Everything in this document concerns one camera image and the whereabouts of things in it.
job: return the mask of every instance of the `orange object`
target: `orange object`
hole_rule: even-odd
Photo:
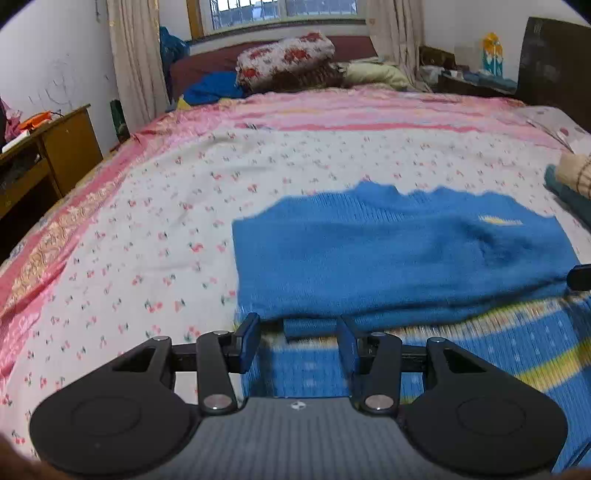
[[[36,115],[27,118],[24,122],[21,122],[18,127],[20,130],[34,130],[50,120],[51,112],[37,113]]]

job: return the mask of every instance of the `sweater logo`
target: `sweater logo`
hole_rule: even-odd
[[[521,220],[504,220],[499,217],[493,217],[491,215],[480,215],[478,217],[479,220],[486,223],[492,223],[493,225],[501,225],[501,226],[514,226],[514,225],[523,225]]]

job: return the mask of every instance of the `curtain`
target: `curtain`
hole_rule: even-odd
[[[133,133],[168,106],[158,0],[108,0],[107,5],[119,100]]]
[[[366,23],[378,56],[403,67],[414,81],[423,43],[421,0],[367,0]]]

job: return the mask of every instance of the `pink bed sheet border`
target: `pink bed sheet border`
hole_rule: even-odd
[[[118,190],[130,167],[210,133],[217,127],[280,130],[434,128],[510,135],[548,148],[561,145],[513,110],[520,102],[457,95],[403,94],[365,87],[298,95],[254,95],[177,111],[155,120],[126,142],[84,185],[72,191],[47,223],[26,237],[0,276],[0,391],[16,358],[52,301],[53,287],[80,237]]]

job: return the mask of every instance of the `bed sheet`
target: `bed sheet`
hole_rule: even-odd
[[[516,106],[366,87],[166,115],[56,213],[41,235],[64,231],[53,256],[35,270],[41,241],[10,265],[20,270],[2,313],[5,379],[12,372],[2,384],[2,431],[34,455],[28,419],[55,390],[151,336],[182,343],[232,329],[231,221],[285,195],[364,179],[403,193],[439,185],[505,193],[556,215],[580,260],[591,262],[591,235],[543,187],[562,146]],[[183,397],[195,401],[194,387]]]

